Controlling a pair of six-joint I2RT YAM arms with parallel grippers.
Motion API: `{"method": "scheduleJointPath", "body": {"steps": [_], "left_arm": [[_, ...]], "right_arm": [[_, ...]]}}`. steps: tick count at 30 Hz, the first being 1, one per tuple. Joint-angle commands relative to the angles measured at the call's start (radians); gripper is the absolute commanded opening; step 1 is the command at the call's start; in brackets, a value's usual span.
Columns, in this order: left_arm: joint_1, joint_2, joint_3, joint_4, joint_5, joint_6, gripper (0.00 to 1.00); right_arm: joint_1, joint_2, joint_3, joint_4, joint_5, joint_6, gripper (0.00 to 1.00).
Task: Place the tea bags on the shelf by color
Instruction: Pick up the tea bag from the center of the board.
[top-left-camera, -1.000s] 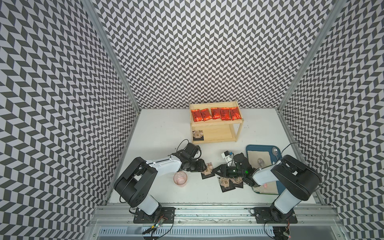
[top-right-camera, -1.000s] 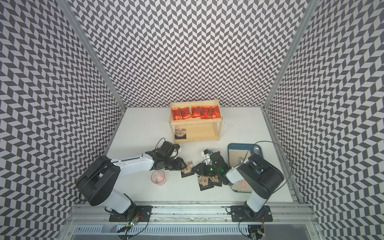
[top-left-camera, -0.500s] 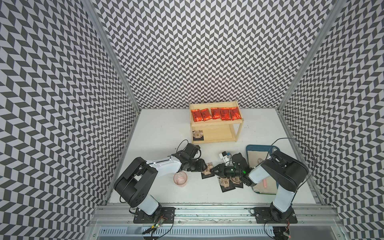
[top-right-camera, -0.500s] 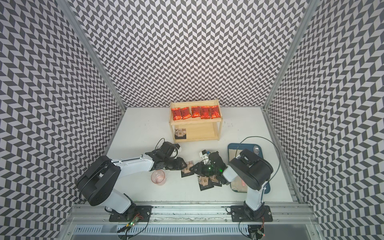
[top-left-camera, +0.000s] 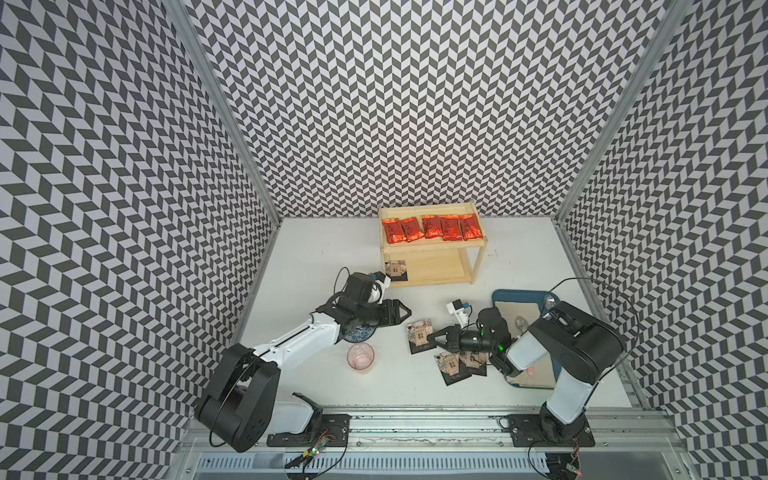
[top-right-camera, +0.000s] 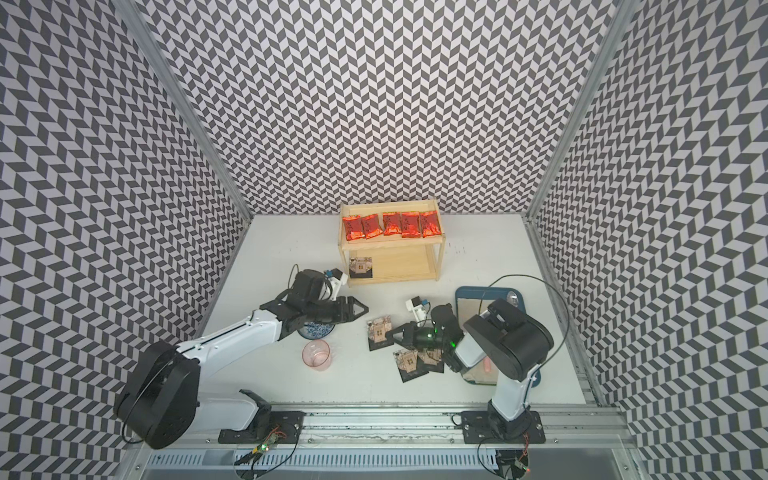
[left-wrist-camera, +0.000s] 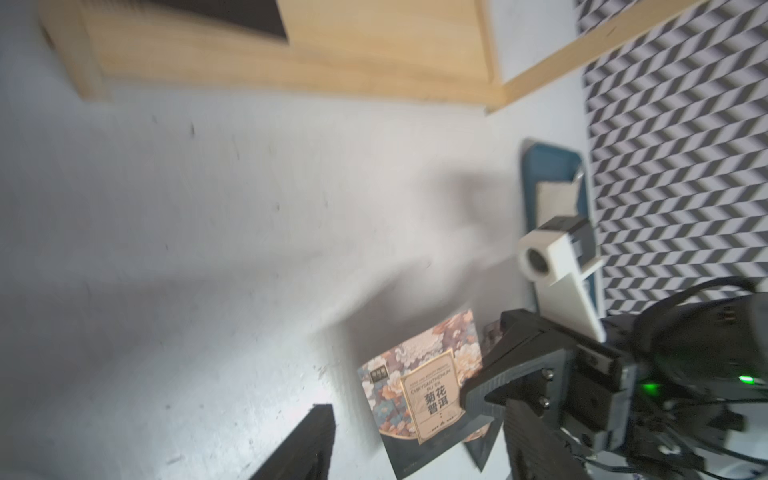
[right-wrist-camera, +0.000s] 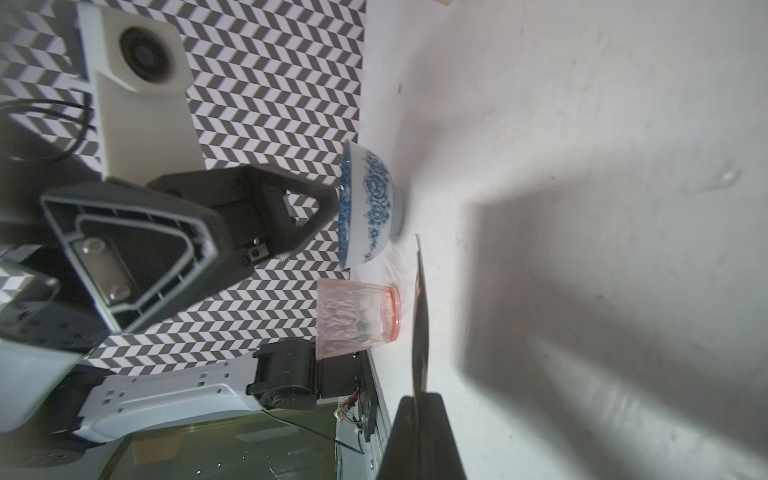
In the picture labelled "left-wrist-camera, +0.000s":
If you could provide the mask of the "black tea bag house print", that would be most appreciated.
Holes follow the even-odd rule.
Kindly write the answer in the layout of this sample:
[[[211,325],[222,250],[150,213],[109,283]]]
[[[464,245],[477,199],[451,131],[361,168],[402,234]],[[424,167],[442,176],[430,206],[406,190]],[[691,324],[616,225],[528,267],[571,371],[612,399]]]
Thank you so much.
[[[480,346],[483,365],[486,366],[489,363],[487,357],[503,336],[501,321],[496,320],[486,325],[483,335],[484,338]],[[467,437],[463,442],[466,451],[479,471],[484,470],[501,427],[501,420],[493,420]]]
[[[500,430],[471,415],[460,390],[482,370],[473,312],[457,313],[358,368],[390,465],[405,479],[462,443],[482,470]]]

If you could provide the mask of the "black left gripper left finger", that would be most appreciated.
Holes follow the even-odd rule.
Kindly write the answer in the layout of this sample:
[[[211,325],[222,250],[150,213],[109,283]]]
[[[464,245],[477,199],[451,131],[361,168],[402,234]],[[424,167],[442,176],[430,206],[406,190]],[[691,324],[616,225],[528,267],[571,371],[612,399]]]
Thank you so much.
[[[336,421],[332,405],[314,405],[250,479],[327,479],[335,432]]]

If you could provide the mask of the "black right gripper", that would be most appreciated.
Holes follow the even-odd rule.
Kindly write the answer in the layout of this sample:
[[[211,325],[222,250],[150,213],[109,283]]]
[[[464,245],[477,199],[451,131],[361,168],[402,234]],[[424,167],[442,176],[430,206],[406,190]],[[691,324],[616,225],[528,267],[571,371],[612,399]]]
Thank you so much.
[[[461,389],[467,413],[501,418],[506,401],[518,400],[588,450],[624,444],[637,372],[630,354],[523,309],[503,312],[500,326],[481,372]]]

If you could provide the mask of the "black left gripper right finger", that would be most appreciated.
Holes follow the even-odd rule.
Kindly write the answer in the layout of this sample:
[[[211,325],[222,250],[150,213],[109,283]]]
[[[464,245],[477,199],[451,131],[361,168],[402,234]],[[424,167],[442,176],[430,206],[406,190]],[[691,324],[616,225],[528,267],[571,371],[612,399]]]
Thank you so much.
[[[525,402],[506,401],[503,430],[512,479],[591,479],[564,443]]]

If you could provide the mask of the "light wooden two-tier shelf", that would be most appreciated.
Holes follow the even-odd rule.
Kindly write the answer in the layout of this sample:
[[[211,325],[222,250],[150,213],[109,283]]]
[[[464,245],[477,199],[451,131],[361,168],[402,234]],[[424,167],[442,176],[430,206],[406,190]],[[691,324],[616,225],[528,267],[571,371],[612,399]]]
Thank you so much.
[[[77,93],[111,78],[280,89],[500,110],[692,8],[639,1],[503,80],[485,1],[281,1],[286,38],[144,1],[42,1],[41,27]]]

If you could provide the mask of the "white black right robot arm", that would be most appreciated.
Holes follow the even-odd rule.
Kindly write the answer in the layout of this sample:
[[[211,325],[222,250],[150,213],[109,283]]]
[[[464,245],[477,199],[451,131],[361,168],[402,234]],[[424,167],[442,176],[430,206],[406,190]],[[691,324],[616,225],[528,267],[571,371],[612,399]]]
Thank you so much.
[[[503,431],[515,479],[587,479],[602,452],[623,459],[620,474],[707,476],[704,453],[725,454],[727,434],[746,429],[736,407],[767,400],[766,294],[714,279],[604,326],[599,341],[504,312],[462,408]]]

